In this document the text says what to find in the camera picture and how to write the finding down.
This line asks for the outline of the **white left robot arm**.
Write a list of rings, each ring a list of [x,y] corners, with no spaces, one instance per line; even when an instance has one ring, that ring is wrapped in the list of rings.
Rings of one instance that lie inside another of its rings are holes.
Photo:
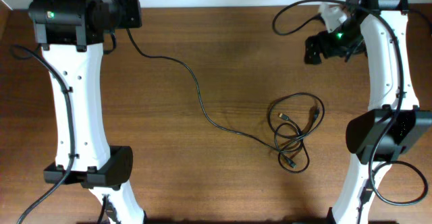
[[[57,122],[57,153],[45,181],[88,189],[111,223],[144,223],[130,184],[132,149],[107,142],[100,85],[104,36],[141,26],[139,0],[32,0],[28,11]]]

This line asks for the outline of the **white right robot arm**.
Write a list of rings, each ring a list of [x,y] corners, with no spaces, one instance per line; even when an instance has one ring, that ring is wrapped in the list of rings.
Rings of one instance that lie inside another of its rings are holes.
[[[307,38],[304,60],[365,53],[370,99],[367,112],[346,128],[350,166],[328,223],[366,223],[378,187],[389,169],[431,127],[412,87],[406,47],[408,0],[324,1],[319,17],[325,31]]]

